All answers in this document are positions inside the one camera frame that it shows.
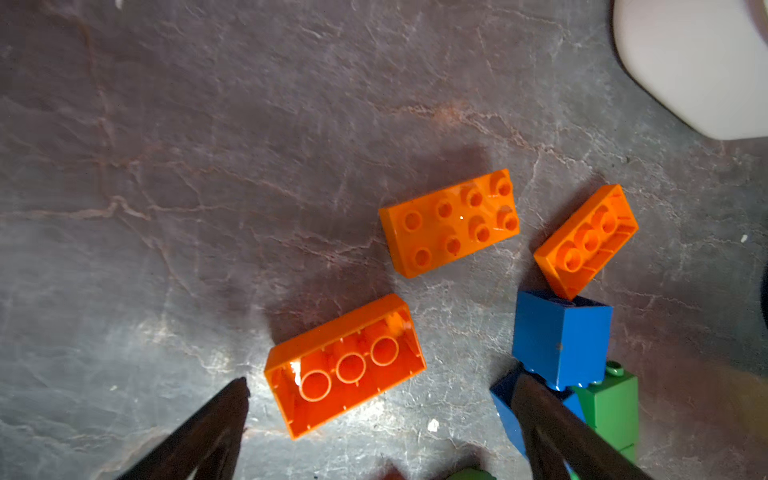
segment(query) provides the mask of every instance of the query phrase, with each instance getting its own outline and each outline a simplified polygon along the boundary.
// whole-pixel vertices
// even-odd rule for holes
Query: orange duplo brick
[[[601,187],[534,258],[561,298],[573,300],[638,230],[621,185]]]
[[[426,368],[393,293],[275,346],[264,376],[295,440]]]
[[[392,263],[405,278],[520,233],[507,169],[379,209]]]

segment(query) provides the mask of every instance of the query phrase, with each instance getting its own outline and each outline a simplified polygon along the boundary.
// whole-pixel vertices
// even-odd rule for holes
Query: green brick stud
[[[571,388],[578,396],[587,425],[634,462],[634,445],[640,437],[637,377],[625,372],[619,362],[609,360],[601,383]]]
[[[482,470],[465,468],[464,470],[456,472],[445,480],[496,480],[496,477]]]

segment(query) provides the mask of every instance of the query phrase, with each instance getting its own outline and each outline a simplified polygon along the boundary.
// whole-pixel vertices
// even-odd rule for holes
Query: white object
[[[768,137],[768,0],[616,0],[624,67],[717,140]]]

